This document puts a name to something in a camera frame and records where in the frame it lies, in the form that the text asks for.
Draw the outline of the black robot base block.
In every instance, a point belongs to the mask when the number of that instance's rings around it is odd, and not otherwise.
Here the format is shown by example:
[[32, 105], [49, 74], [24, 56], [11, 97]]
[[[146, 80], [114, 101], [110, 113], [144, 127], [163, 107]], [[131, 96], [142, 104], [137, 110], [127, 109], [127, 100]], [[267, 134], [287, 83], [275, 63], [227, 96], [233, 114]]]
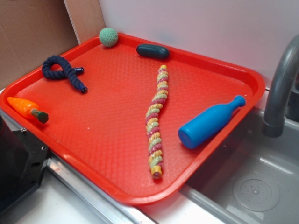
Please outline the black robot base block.
[[42, 182], [49, 148], [29, 130], [12, 131], [0, 119], [0, 213], [36, 191]]

